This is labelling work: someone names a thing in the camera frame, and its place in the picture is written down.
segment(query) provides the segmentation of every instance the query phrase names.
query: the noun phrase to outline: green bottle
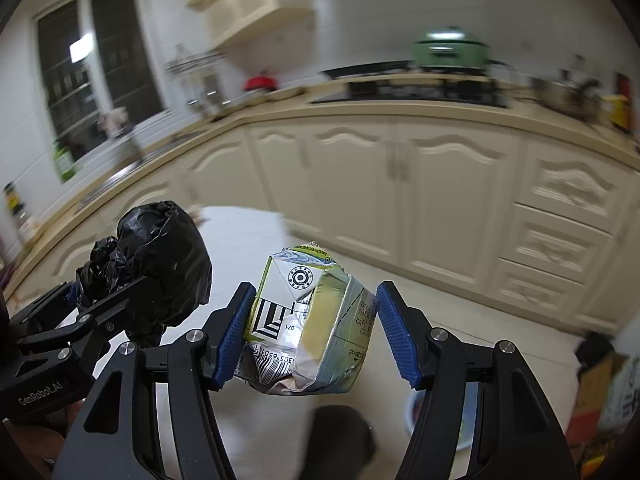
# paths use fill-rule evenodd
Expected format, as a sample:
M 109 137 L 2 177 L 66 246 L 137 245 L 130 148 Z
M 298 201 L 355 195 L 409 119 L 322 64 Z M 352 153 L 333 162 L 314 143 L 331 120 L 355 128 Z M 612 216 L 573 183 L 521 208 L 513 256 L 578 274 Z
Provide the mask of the green bottle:
M 53 147 L 55 150 L 53 152 L 53 161 L 56 163 L 62 182 L 66 182 L 76 174 L 74 158 L 71 156 L 69 148 L 60 146 L 58 141 L 54 142 Z

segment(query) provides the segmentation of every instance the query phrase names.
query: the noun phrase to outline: blue gripper pad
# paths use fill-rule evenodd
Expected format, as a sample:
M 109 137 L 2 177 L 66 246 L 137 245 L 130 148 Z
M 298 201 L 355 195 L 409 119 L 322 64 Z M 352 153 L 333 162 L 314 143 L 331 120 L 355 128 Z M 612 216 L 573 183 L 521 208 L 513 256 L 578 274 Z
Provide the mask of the blue gripper pad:
M 412 388 L 416 388 L 422 379 L 422 374 L 418 370 L 418 351 L 387 286 L 386 283 L 380 283 L 376 291 L 378 315 L 400 376 L 409 381 Z
M 219 388 L 234 376 L 236 365 L 240 359 L 240 352 L 244 346 L 244 326 L 246 324 L 251 306 L 255 299 L 255 287 L 250 285 L 240 300 L 240 304 L 231 322 L 229 323 L 222 343 L 218 347 L 218 359 L 216 373 L 213 380 Z

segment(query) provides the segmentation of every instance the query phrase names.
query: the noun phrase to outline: silver bolt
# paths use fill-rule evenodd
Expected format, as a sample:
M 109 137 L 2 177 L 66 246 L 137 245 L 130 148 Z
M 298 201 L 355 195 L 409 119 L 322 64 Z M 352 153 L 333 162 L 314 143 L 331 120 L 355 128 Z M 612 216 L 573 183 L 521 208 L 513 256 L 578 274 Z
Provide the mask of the silver bolt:
M 187 341 L 189 343 L 197 343 L 204 337 L 204 332 L 202 330 L 189 330 L 187 332 Z
M 434 328 L 431 330 L 431 337 L 436 341 L 446 341 L 447 337 L 449 337 L 449 332 L 443 328 Z
M 129 355 L 136 349 L 136 344 L 133 341 L 125 341 L 118 347 L 118 352 L 122 355 Z
M 513 354 L 516 351 L 516 345 L 511 341 L 500 341 L 498 346 L 505 354 Z

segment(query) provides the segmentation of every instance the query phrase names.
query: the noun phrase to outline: metal pot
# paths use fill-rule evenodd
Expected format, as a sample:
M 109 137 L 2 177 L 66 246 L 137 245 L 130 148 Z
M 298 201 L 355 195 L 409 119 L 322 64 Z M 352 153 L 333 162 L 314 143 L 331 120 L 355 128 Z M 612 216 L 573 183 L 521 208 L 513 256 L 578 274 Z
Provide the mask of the metal pot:
M 540 104 L 581 121 L 594 121 L 601 108 L 600 96 L 594 92 L 600 87 L 597 79 L 576 84 L 567 78 L 562 81 L 532 78 L 532 86 Z
M 455 26 L 427 32 L 423 40 L 414 43 L 416 65 L 429 70 L 484 72 L 488 59 L 489 47 Z

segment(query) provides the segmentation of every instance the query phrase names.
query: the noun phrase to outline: black stovetop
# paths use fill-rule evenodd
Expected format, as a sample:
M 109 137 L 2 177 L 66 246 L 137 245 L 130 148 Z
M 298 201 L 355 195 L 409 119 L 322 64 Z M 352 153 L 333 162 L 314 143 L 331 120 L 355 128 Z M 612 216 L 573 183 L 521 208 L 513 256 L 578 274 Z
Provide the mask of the black stovetop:
M 348 101 L 444 101 L 508 108 L 494 80 L 450 81 L 443 80 L 436 86 L 391 85 L 378 81 L 349 83 L 344 92 L 331 94 L 313 104 Z

